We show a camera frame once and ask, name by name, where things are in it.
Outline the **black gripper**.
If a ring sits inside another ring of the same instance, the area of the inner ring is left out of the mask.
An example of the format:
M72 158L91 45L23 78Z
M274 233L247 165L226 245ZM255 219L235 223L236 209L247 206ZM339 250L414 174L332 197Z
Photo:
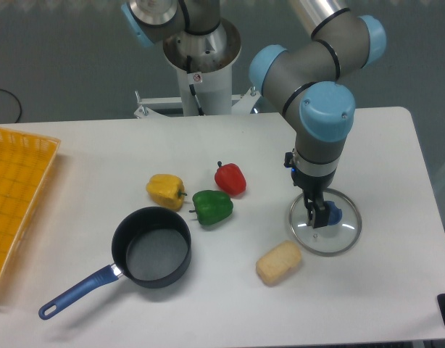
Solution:
M284 166L291 171L295 186L305 193L303 202L307 210L307 225L313 228L326 227L329 224L330 207L323 198L314 200L332 183L338 167L338 157L317 156L308 157L299 151L286 152Z

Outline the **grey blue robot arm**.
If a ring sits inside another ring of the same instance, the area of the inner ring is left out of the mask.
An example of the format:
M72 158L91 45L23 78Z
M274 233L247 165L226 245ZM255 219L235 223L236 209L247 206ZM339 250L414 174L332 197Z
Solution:
M338 80L379 59L386 50L386 32L377 19L354 15L343 1L292 1L291 6L311 41L296 52L265 47L251 61L249 79L296 132L285 165L303 192L308 224L322 228L332 216L323 194L356 107ZM241 37L221 16L218 1L127 1L121 10L142 46L162 45L178 75L186 115L230 111L231 68Z

